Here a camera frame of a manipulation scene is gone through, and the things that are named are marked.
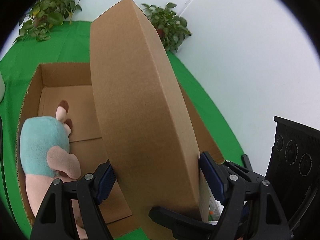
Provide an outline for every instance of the silver bolt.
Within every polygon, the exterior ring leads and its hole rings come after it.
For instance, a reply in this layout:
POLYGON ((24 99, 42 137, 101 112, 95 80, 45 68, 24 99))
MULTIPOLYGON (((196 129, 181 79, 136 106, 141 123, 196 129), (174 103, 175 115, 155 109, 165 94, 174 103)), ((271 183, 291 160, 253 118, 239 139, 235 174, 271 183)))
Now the silver bolt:
POLYGON ((262 184, 263 184, 264 186, 269 186, 269 185, 270 185, 270 181, 267 180, 267 179, 264 179, 264 180, 262 181, 262 184))
POLYGON ((58 185, 60 183, 60 181, 61 181, 60 179, 55 179, 55 180, 53 180, 52 184, 58 185))
POLYGON ((85 180, 90 180, 90 179, 92 179, 93 178, 93 175, 91 174, 91 173, 88 173, 88 174, 86 174, 85 176, 84 176, 84 179, 85 180))
POLYGON ((235 175, 235 174, 231 174, 231 175, 229 176, 229 178, 230 178, 231 180, 233 180, 233 181, 237 181, 237 180, 238 180, 238 176, 235 175))

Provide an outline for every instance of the camera lens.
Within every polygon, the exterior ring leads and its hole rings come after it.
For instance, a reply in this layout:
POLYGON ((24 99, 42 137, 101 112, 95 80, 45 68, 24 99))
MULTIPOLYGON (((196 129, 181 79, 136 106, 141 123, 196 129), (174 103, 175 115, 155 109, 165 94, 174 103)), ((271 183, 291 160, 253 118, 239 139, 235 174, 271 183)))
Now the camera lens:
POLYGON ((285 159, 290 165, 294 164, 298 156, 298 146, 295 142, 290 141, 285 150, 285 159))
POLYGON ((309 154, 304 154, 299 163, 299 171, 302 176, 307 176, 312 167, 312 159, 309 154))
POLYGON ((283 148, 283 137, 281 135, 277 139, 276 148, 278 151, 281 151, 283 148))

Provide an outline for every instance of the potted plant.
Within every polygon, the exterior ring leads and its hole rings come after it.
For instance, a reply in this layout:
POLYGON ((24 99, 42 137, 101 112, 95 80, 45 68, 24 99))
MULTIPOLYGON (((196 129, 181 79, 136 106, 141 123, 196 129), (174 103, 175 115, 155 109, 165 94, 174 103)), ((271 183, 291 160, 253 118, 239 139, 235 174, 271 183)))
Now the potted plant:
POLYGON ((54 25, 62 25, 63 20, 71 19, 76 10, 82 10, 78 4, 81 0, 38 0, 29 11, 20 19, 19 37, 16 41, 35 37, 37 41, 50 39, 50 29, 54 25))
POLYGON ((191 32, 187 28, 186 19, 178 16, 172 10, 177 5, 172 2, 167 3, 165 8, 146 3, 142 5, 144 6, 144 13, 157 30, 164 49, 176 53, 184 39, 187 36, 191 36, 191 32))

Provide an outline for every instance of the green cloth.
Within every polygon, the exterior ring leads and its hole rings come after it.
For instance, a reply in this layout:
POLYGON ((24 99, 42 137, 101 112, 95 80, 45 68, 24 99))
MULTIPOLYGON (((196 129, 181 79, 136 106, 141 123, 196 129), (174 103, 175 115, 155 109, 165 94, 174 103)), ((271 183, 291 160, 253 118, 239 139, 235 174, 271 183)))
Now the green cloth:
MULTIPOLYGON (((0 62, 0 71, 6 86, 0 103, 3 122, 3 162, 7 195, 14 218, 23 233, 29 237, 31 228, 25 215, 17 183, 15 143, 21 103, 32 74, 39 63, 89 62, 90 22, 64 23, 55 27, 51 39, 36 42, 33 39, 12 46, 0 62)), ((185 68, 180 60, 168 53, 177 79, 194 103, 207 129, 215 139, 225 158, 241 164, 243 151, 223 116, 212 100, 185 68)), ((0 198, 8 208, 6 192, 0 173, 0 198)), ((147 240, 141 229, 119 238, 121 240, 147 240)))

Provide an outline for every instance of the blue gripper pad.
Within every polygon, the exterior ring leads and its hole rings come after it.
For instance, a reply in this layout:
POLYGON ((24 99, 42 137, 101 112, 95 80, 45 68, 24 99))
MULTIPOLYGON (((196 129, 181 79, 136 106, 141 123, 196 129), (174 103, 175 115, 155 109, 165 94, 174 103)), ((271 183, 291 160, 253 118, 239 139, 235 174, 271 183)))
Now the blue gripper pad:
POLYGON ((200 154, 199 164, 212 195, 216 200, 220 201, 222 205, 225 205, 227 200, 226 192, 228 190, 227 178, 208 152, 200 154))
POLYGON ((113 172, 112 166, 109 163, 105 173, 101 174, 101 177, 99 179, 98 193, 96 195, 98 204, 101 204, 103 200, 108 198, 115 182, 116 176, 113 172))

